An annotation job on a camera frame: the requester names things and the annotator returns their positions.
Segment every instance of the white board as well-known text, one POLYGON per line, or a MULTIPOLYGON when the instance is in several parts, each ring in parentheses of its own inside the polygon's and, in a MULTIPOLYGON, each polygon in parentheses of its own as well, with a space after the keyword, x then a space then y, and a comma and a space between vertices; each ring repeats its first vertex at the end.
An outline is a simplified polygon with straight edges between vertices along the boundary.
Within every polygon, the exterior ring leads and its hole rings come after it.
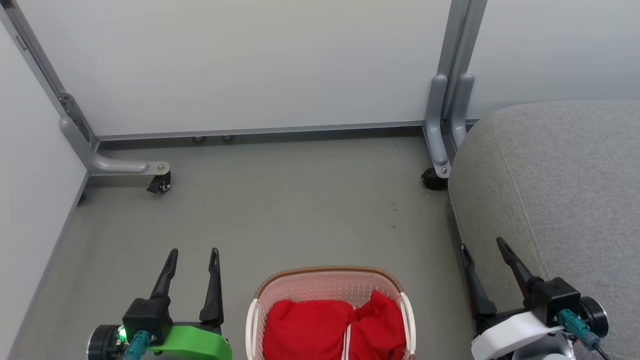
POLYGON ((20 0, 94 133, 419 122, 450 0, 20 0))
MULTIPOLYGON (((2 10, 0 20, 8 21, 2 10)), ((86 175, 59 120, 0 24, 0 359, 8 357, 86 175)))
POLYGON ((637 0, 489 0, 467 118, 524 102, 640 97, 637 0))

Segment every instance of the red clothing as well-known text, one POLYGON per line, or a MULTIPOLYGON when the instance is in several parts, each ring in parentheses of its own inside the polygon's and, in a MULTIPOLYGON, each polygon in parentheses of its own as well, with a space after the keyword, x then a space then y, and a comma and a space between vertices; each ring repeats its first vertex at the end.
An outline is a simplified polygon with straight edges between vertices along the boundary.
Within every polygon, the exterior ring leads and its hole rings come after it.
POLYGON ((349 360, 402 360, 405 344, 396 302, 373 291, 358 309, 338 300, 277 302, 267 315, 262 352, 266 360, 340 360, 343 351, 349 360))

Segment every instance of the basket handle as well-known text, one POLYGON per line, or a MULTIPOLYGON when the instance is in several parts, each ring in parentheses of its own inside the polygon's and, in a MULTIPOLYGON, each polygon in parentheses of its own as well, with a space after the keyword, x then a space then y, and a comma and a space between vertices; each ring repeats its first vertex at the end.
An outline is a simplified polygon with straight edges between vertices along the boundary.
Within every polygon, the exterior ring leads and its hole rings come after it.
POLYGON ((413 308, 409 298, 400 293, 400 310, 404 320, 404 336, 406 338, 406 348, 409 350, 409 354, 415 354, 415 317, 413 317, 413 308))
POLYGON ((258 332, 258 299, 254 299, 246 314, 246 324, 244 327, 244 347, 246 357, 249 360, 255 358, 255 341, 258 332))

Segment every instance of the laundry basket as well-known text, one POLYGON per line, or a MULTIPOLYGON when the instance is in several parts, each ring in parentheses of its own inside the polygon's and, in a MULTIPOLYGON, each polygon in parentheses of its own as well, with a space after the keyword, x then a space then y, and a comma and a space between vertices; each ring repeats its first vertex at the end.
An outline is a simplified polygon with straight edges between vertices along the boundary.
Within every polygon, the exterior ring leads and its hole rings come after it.
POLYGON ((409 298, 400 283, 384 270, 363 266, 319 266, 279 272, 266 279, 255 293, 246 315, 244 343, 249 360, 265 360, 262 355, 264 326, 269 310, 278 301, 289 299, 343 300, 353 307, 363 306, 378 290, 398 304, 403 316, 406 347, 404 359, 414 360, 415 319, 409 298))

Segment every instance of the gray sofa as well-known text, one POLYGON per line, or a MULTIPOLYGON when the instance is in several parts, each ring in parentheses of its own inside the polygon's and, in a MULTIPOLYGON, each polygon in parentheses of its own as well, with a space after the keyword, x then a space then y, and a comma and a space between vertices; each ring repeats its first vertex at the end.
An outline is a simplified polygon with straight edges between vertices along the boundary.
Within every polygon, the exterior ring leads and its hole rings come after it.
MULTIPOLYGON (((640 100, 525 104, 481 119, 449 193, 462 241, 499 311, 522 306, 495 244, 533 274, 560 276, 609 317, 602 347, 640 359, 640 100)), ((580 358, 586 354, 576 346, 580 358)))

